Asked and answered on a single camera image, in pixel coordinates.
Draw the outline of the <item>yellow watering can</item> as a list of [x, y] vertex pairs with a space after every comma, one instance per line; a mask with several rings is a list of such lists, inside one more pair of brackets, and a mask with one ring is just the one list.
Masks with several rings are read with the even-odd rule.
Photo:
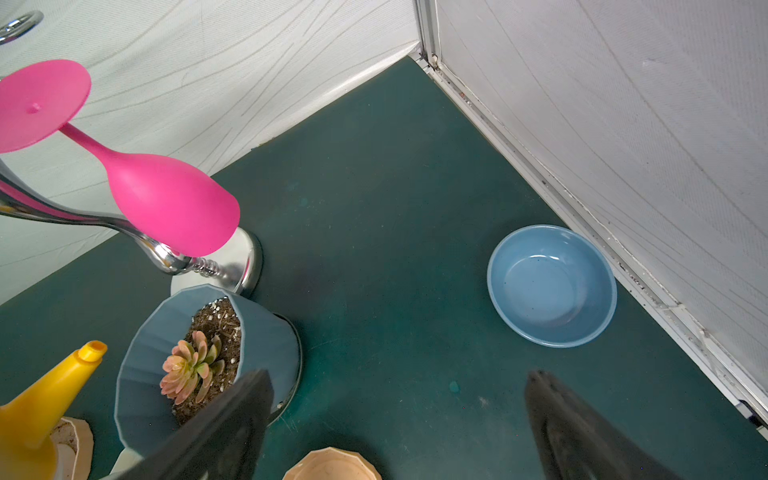
[[102, 362], [108, 347], [90, 341], [1, 407], [1, 477], [53, 479], [50, 435]]

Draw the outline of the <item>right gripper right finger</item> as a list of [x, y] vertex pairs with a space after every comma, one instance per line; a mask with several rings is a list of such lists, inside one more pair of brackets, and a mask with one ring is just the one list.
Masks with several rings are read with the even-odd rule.
[[677, 479], [552, 373], [528, 373], [524, 398], [547, 479]]

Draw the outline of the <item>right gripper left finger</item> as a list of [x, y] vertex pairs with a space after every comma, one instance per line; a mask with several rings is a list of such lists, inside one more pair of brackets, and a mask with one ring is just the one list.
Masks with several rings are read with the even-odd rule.
[[250, 479], [262, 449], [274, 390], [270, 375], [240, 377], [180, 425], [169, 404], [120, 400], [115, 421], [126, 449], [139, 456], [110, 479]]

